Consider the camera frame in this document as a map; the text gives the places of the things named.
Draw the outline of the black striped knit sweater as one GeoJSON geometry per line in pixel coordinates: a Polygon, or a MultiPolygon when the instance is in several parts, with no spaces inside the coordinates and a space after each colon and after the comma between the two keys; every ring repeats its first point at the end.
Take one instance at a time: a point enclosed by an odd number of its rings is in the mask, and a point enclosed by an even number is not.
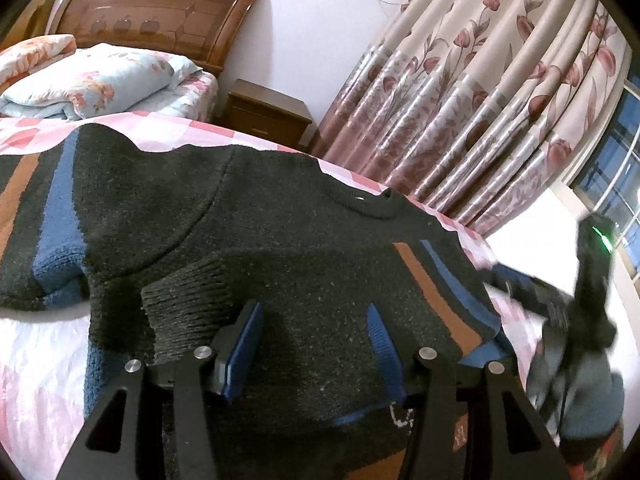
{"type": "Polygon", "coordinates": [[[148,153],[90,124],[49,151],[2,157],[1,303],[88,301],[86,410],[129,360],[179,359],[250,299],[264,327],[220,447],[227,479],[345,479],[405,447],[370,306],[454,363],[510,352],[456,233],[310,156],[148,153]]]}

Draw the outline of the pink checkered bed sheet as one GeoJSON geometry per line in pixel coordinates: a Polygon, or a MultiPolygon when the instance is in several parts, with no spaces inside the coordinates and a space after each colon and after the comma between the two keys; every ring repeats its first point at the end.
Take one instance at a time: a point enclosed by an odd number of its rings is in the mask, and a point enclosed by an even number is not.
{"type": "MultiPolygon", "coordinates": [[[[96,121],[115,128],[138,148],[149,152],[166,152],[186,144],[238,144],[256,150],[299,153],[246,133],[157,113],[122,113],[97,117],[96,121]]],[[[43,152],[87,122],[1,118],[1,155],[43,152]]],[[[370,194],[380,194],[385,188],[329,162],[320,162],[320,168],[352,188],[370,194]]],[[[476,266],[495,259],[481,236],[415,200],[413,203],[437,218],[444,229],[456,232],[476,266]]],[[[529,316],[498,292],[489,292],[489,297],[502,317],[524,380],[535,344],[541,337],[541,318],[529,316]]],[[[26,313],[6,310],[1,313],[1,408],[6,415],[1,423],[1,442],[27,479],[54,478],[82,422],[88,304],[50,314],[34,314],[30,318],[26,313]]]]}

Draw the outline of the window with metal bars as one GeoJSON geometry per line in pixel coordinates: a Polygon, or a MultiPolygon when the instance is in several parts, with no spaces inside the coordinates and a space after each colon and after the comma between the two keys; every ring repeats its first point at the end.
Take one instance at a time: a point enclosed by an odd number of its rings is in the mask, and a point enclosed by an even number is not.
{"type": "Polygon", "coordinates": [[[633,68],[603,136],[570,187],[614,223],[612,245],[639,285],[639,71],[633,68]]]}

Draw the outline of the floral pink beige curtain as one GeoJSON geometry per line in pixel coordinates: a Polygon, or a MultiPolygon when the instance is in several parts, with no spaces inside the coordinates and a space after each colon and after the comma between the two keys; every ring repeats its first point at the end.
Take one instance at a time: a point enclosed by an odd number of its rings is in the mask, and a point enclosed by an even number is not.
{"type": "Polygon", "coordinates": [[[629,59],[600,0],[404,0],[312,151],[488,233],[564,170],[629,59]]]}

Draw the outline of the dark brown wooden nightstand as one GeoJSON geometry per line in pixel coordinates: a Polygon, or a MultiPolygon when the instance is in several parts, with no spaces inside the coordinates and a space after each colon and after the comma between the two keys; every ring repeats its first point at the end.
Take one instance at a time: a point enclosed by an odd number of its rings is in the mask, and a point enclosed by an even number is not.
{"type": "Polygon", "coordinates": [[[311,124],[303,101],[244,79],[232,84],[218,118],[221,127],[294,150],[302,146],[300,140],[311,124]]]}

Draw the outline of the light blue floral folded quilt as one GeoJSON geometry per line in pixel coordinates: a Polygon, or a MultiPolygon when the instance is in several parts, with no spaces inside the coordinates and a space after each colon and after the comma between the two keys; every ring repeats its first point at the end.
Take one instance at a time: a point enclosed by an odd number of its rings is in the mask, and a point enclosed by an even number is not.
{"type": "Polygon", "coordinates": [[[10,84],[1,114],[78,120],[120,113],[200,70],[183,55],[97,44],[10,84]]]}

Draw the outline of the orange floral pillow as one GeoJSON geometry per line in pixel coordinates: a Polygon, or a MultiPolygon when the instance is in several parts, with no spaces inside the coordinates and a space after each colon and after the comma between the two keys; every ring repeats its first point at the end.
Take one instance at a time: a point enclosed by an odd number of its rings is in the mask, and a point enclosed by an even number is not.
{"type": "Polygon", "coordinates": [[[76,50],[73,35],[39,36],[8,47],[0,55],[1,91],[28,75],[67,58],[76,50]]]}

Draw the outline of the brown wooden headboard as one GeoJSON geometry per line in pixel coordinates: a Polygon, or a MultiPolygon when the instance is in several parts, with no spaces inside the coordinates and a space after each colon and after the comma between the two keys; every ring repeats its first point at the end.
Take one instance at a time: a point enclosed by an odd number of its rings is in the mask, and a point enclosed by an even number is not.
{"type": "Polygon", "coordinates": [[[47,31],[55,1],[32,0],[2,40],[1,50],[26,39],[43,36],[47,31]]]}
{"type": "Polygon", "coordinates": [[[80,48],[105,42],[190,58],[215,76],[257,0],[62,0],[49,28],[80,48]]]}

